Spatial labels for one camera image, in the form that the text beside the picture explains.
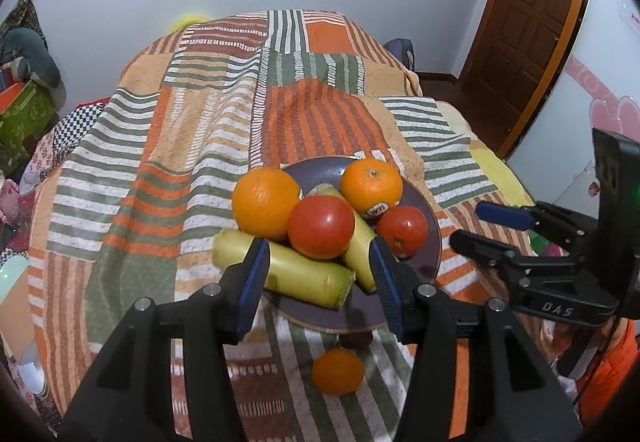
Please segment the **dark red plum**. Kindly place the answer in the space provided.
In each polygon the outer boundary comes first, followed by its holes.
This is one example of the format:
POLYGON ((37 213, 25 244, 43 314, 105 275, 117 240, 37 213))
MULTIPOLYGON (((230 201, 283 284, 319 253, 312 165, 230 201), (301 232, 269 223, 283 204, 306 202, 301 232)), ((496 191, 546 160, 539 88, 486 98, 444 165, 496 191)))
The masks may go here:
POLYGON ((371 331, 350 332, 349 334, 338 335, 338 343, 347 350, 361 350, 370 346, 373 340, 371 331))

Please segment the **large orange with sticker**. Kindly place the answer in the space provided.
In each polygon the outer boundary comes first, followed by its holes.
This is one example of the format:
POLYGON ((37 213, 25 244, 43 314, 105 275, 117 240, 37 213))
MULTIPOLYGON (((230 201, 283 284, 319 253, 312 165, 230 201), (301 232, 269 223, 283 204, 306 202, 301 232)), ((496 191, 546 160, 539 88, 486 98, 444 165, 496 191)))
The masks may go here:
POLYGON ((254 168, 235 184, 232 215, 241 231, 282 241, 288 231, 288 217, 301 196, 302 189, 284 170, 254 168))

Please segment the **dark purple round plate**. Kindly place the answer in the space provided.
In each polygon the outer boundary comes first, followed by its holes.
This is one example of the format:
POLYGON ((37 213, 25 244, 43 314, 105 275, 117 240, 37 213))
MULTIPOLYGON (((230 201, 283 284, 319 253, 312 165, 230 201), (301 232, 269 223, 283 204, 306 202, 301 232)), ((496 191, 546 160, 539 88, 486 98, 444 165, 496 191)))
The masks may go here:
MULTIPOLYGON (((284 170, 296 180, 304 193, 335 195, 345 169, 354 161, 346 156, 315 157, 286 166, 284 170)), ((411 182, 404 180, 402 184, 401 205, 420 209, 427 223, 426 240, 406 262, 422 282, 432 281, 442 258, 442 238, 435 210, 411 182)), ((341 308, 326 309, 270 291, 265 292, 266 299, 288 321, 318 332, 353 334, 382 327, 385 317, 380 300, 375 295, 369 267, 369 244, 374 238, 375 224, 375 220, 367 221, 358 217, 352 243, 338 259, 342 266, 356 275, 356 282, 341 308)))

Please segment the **red tomato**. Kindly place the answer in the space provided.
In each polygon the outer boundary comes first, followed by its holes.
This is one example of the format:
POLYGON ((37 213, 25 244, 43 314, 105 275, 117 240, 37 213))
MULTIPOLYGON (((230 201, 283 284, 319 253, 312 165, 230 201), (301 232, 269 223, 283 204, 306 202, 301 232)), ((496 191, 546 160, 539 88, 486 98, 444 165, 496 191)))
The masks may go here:
POLYGON ((332 195, 307 196, 288 217, 288 240, 299 254, 312 259, 340 257, 354 232, 352 207, 332 195))
POLYGON ((380 218, 376 234, 385 240, 397 258, 410 258, 426 241, 428 225, 418 207, 397 206, 380 218))

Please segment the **brown wooden door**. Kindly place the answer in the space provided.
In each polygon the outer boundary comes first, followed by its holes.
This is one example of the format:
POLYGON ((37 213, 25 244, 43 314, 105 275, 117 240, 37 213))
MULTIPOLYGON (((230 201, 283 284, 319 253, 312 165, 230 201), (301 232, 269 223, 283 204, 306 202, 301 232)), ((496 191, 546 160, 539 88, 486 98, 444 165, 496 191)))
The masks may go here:
POLYGON ((587 0, 487 0, 460 85, 494 126, 488 147, 507 158, 544 105, 587 0))

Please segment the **patchwork striped bedspread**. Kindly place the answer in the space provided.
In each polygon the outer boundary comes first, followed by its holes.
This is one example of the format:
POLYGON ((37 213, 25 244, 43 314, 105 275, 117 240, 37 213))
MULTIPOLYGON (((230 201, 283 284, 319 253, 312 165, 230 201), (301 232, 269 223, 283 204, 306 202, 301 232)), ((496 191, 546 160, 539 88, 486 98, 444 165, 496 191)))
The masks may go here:
POLYGON ((28 298, 47 396, 65 410, 134 299, 189 297, 220 272, 214 236, 259 166, 329 155, 393 164, 443 236, 467 229, 521 249, 529 237, 479 221, 483 199, 523 205, 506 165, 451 126, 418 77, 341 14, 269 10, 158 39, 63 164, 40 184, 28 298))

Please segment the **small mandarin orange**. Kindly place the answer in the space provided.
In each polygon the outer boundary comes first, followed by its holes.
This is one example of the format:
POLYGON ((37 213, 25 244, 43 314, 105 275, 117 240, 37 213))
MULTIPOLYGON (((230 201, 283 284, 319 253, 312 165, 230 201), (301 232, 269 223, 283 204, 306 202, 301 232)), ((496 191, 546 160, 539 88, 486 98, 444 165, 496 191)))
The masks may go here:
POLYGON ((352 352, 335 348, 314 361, 311 379, 328 396, 356 392, 364 376, 363 363, 352 352))

